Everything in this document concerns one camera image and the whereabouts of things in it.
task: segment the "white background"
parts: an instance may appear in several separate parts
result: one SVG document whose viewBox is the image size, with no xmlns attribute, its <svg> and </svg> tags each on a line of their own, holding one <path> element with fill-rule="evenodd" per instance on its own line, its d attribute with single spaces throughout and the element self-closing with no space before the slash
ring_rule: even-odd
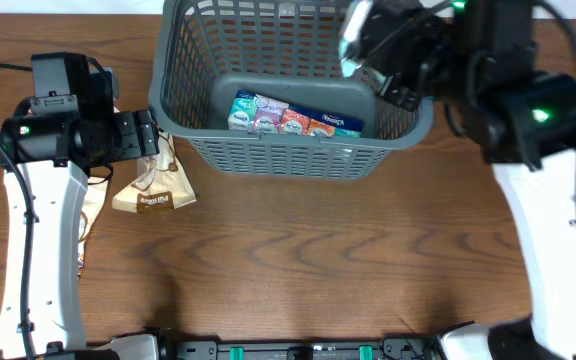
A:
<svg viewBox="0 0 576 360">
<path fill-rule="evenodd" d="M 576 0 L 550 1 L 566 17 L 576 19 Z M 421 2 L 431 6 L 439 0 Z M 0 13 L 161 14 L 162 7 L 163 0 L 0 0 Z"/>
</svg>

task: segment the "wooden table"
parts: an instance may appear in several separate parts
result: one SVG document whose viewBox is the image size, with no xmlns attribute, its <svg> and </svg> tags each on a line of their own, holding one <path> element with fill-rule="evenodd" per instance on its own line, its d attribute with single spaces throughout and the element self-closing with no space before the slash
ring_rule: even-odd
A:
<svg viewBox="0 0 576 360">
<path fill-rule="evenodd" d="M 148 105 L 160 22 L 0 15 L 0 61 L 94 56 L 119 74 L 119 108 L 137 110 Z M 539 26 L 538 40 L 545 69 L 574 71 L 552 23 Z M 0 70 L 0 124 L 32 94 L 30 74 Z M 113 210 L 110 198 L 136 173 L 134 162 L 116 166 L 80 281 L 89 341 L 145 325 L 224 340 L 377 338 L 530 312 L 505 199 L 478 148 L 453 137 L 440 115 L 420 145 L 349 182 L 226 175 L 186 141 L 176 144 L 198 201 L 172 213 Z M 0 169 L 0 307 L 1 184 Z"/>
</svg>

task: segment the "basket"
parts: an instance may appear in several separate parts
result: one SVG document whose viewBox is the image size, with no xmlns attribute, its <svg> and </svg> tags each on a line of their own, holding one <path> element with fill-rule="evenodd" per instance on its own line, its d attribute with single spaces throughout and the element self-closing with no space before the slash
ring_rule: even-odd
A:
<svg viewBox="0 0 576 360">
<path fill-rule="evenodd" d="M 352 179 L 432 126 L 424 100 L 407 112 L 375 96 L 367 70 L 341 79 L 346 0 L 166 0 L 149 103 L 159 126 L 229 173 Z M 364 121 L 361 138 L 228 130 L 238 89 Z"/>
</svg>

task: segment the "orange box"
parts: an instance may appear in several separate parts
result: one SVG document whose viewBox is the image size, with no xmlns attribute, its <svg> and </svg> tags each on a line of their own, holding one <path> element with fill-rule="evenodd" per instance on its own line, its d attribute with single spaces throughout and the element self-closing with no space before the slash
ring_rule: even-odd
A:
<svg viewBox="0 0 576 360">
<path fill-rule="evenodd" d="M 317 120 L 310 120 L 307 134 L 311 136 L 332 137 L 335 135 L 335 129 L 336 128 L 332 125 L 327 125 Z"/>
<path fill-rule="evenodd" d="M 286 109 L 284 117 L 281 118 L 281 123 L 279 124 L 279 133 L 306 135 L 308 125 L 310 125 L 310 120 L 311 119 L 306 115 L 300 114 L 291 109 Z"/>
</svg>

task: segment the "wooden surface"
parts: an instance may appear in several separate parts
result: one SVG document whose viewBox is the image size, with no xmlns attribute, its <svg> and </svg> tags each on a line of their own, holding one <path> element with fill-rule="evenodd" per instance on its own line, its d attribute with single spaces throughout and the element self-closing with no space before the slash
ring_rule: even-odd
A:
<svg viewBox="0 0 576 360">
<path fill-rule="evenodd" d="M 160 21 L 0 15 L 0 61 L 94 56 L 119 74 L 119 108 L 141 109 Z M 574 71 L 553 24 L 538 33 L 543 67 Z M 30 74 L 0 70 L 0 124 L 32 93 Z M 420 145 L 351 182 L 226 175 L 186 141 L 176 144 L 198 202 L 172 213 L 112 210 L 110 197 L 136 173 L 134 162 L 116 166 L 80 281 L 89 341 L 144 325 L 224 340 L 366 338 L 530 311 L 514 224 L 491 169 L 440 116 Z M 0 307 L 1 184 L 0 170 Z"/>
</svg>

